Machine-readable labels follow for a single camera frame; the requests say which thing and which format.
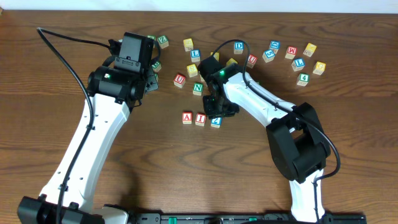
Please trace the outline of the red I letter block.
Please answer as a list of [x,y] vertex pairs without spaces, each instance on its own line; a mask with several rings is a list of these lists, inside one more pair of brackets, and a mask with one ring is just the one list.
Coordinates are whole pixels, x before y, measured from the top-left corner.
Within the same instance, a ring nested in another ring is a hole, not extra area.
[[204,126],[206,123],[206,115],[202,113],[197,113],[195,118],[195,124],[197,126]]

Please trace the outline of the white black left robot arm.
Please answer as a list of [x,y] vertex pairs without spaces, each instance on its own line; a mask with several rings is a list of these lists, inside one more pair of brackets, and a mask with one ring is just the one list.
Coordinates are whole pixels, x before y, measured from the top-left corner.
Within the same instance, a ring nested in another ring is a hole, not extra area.
[[143,96],[158,89],[153,66],[160,57],[158,41],[127,32],[109,40],[110,56],[83,84],[80,77],[45,37],[39,35],[69,69],[85,96],[78,127],[57,167],[37,198],[23,197],[17,216],[21,223],[134,223],[134,215],[117,205],[94,208],[98,178],[115,137]]

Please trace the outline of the blue 2 number block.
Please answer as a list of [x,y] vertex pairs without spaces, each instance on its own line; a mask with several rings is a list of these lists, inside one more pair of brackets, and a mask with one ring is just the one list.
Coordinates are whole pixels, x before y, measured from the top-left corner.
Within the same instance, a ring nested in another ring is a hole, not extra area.
[[211,127],[220,128],[221,127],[222,118],[213,118],[211,120]]

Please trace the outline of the red A letter block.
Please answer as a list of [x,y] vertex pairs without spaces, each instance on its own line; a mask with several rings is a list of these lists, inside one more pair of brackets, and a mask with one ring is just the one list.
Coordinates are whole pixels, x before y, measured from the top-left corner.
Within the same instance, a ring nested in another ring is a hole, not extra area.
[[192,112],[183,112],[182,113],[182,123],[183,124],[192,124],[193,113]]

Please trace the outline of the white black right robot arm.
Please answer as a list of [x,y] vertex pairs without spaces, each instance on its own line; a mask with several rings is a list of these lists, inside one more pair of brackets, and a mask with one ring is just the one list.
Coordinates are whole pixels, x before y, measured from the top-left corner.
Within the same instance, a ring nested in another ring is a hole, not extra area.
[[291,214],[300,222],[320,221],[325,214],[320,179],[331,144],[315,109],[276,97],[236,63],[224,67],[210,56],[200,62],[198,71],[210,91],[203,97],[207,117],[231,117],[243,108],[258,120],[266,129],[276,168],[289,180]]

